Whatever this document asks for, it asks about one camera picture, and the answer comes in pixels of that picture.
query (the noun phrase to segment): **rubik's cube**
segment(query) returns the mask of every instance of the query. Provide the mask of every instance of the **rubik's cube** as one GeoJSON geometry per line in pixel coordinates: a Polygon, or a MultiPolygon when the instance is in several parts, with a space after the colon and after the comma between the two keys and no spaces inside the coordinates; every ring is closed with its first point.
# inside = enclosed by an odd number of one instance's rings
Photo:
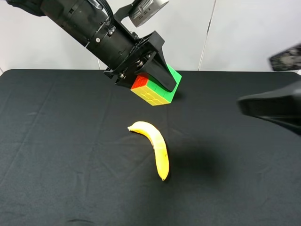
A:
{"type": "Polygon", "coordinates": [[[165,90],[148,74],[138,75],[131,91],[148,102],[152,106],[170,104],[174,98],[175,92],[178,89],[182,76],[176,72],[171,66],[167,65],[173,78],[176,81],[176,86],[172,92],[165,90]]]}

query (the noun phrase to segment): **metal bolt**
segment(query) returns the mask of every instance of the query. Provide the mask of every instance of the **metal bolt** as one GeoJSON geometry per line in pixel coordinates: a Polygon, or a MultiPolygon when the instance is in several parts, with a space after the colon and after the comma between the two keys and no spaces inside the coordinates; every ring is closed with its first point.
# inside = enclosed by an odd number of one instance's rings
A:
{"type": "Polygon", "coordinates": [[[139,64],[138,64],[138,67],[142,67],[143,66],[143,61],[141,61],[139,64]]]}

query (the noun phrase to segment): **black table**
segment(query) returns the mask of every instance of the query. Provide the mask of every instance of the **black table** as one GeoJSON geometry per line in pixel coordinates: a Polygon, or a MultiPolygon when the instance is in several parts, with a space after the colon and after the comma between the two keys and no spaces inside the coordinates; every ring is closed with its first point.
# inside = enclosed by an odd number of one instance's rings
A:
{"type": "Polygon", "coordinates": [[[301,140],[240,114],[236,100],[294,73],[180,72],[152,107],[99,71],[12,70],[0,77],[1,226],[299,226],[301,140]],[[157,174],[135,121],[165,137],[157,174]]]}

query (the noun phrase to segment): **white backdrop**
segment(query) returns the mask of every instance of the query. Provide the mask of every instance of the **white backdrop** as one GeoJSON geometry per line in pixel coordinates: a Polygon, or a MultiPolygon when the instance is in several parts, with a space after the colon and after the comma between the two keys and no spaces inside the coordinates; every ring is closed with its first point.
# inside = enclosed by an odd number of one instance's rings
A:
{"type": "MultiPolygon", "coordinates": [[[[132,1],[108,0],[114,12],[132,1]]],[[[300,16],[300,0],[170,0],[140,28],[129,19],[123,23],[140,36],[158,31],[176,70],[270,71],[270,56],[301,42],[300,16]]],[[[99,68],[97,59],[50,19],[3,0],[0,32],[4,71],[99,68]]]]}
{"type": "MultiPolygon", "coordinates": [[[[113,12],[133,0],[108,0],[113,12]]],[[[165,40],[166,60],[178,70],[197,70],[214,0],[170,0],[142,27],[129,30],[144,36],[156,30],[165,40]]],[[[47,17],[36,17],[0,1],[0,67],[97,69],[97,59],[47,17]]]]}

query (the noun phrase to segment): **yellow banana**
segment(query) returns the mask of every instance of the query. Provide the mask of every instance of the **yellow banana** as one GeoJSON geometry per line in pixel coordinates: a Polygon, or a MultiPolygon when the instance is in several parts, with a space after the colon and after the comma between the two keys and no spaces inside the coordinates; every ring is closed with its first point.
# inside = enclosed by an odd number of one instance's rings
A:
{"type": "Polygon", "coordinates": [[[169,173],[169,160],[166,144],[160,131],[144,121],[135,122],[132,126],[128,127],[128,130],[145,135],[150,140],[155,152],[158,174],[164,181],[169,173]]]}

